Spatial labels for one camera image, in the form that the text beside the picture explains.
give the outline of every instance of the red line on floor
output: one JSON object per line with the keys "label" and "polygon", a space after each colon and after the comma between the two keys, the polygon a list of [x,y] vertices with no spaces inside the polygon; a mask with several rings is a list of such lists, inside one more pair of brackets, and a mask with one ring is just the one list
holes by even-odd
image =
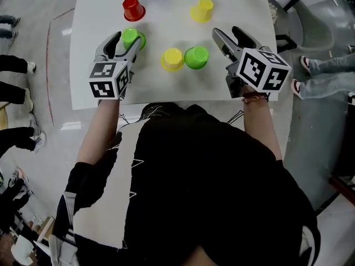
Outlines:
{"label": "red line on floor", "polygon": [[49,113],[50,113],[50,118],[52,119],[52,124],[54,127],[54,120],[53,120],[53,114],[52,114],[52,107],[50,105],[50,100],[49,100],[49,90],[48,90],[48,46],[49,46],[49,34],[50,34],[50,24],[52,22],[49,22],[49,27],[48,27],[48,34],[47,34],[47,47],[45,49],[45,82],[47,85],[47,98],[48,98],[48,105],[49,105]]}
{"label": "red line on floor", "polygon": [[72,8],[72,9],[70,9],[69,11],[66,11],[65,13],[63,13],[63,14],[61,14],[61,15],[55,17],[55,18],[53,19],[53,21],[56,20],[56,19],[59,19],[60,17],[64,16],[65,14],[68,14],[69,12],[71,12],[71,11],[73,11],[73,10],[75,10],[75,7]]}

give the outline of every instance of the black t-shirt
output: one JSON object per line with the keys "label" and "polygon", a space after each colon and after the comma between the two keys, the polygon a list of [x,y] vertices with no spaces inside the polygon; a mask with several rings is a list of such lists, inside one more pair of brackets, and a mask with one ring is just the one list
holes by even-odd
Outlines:
{"label": "black t-shirt", "polygon": [[197,245],[219,266],[299,265],[303,226],[319,244],[308,199],[267,147],[207,114],[153,116],[70,174],[80,265],[182,265]]}

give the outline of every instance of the cup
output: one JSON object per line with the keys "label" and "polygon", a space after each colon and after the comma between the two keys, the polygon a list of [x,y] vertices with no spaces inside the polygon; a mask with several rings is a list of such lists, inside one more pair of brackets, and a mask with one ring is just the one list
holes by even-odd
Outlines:
{"label": "cup", "polygon": [[125,0],[123,2],[124,17],[130,22],[136,22],[145,15],[145,8],[138,0]]}
{"label": "cup", "polygon": [[214,6],[212,0],[199,0],[197,6],[191,8],[190,14],[197,22],[208,22],[212,18]]}
{"label": "cup", "polygon": [[138,30],[136,30],[135,28],[125,29],[122,34],[124,48],[128,49],[133,43],[133,41],[136,40],[137,37],[142,38],[142,45],[140,47],[140,50],[142,50],[145,47],[145,43],[146,43],[145,35],[141,32],[138,32]]}
{"label": "cup", "polygon": [[202,69],[208,59],[210,57],[210,53],[205,47],[193,47],[190,48],[185,53],[185,63],[191,69]]}
{"label": "cup", "polygon": [[167,71],[178,71],[184,66],[184,57],[178,48],[169,48],[161,56],[161,66]]}

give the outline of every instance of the white table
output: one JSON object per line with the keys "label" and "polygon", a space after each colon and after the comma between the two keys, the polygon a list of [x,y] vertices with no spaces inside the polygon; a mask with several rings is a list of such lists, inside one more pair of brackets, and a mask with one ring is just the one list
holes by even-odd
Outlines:
{"label": "white table", "polygon": [[[139,0],[146,15],[138,22],[123,16],[124,0],[77,0],[70,45],[70,88],[74,110],[97,107],[88,83],[88,65],[94,60],[97,46],[108,36],[135,27],[146,35],[146,47],[133,67],[123,104],[162,101],[230,100],[223,56],[212,39],[212,29],[232,35],[234,25],[268,45],[276,52],[275,32],[267,0],[213,0],[212,19],[198,23],[190,17],[190,8],[198,0]],[[177,72],[161,67],[160,58],[171,47],[183,53],[202,45],[210,51],[206,67],[192,70],[186,65]]]}

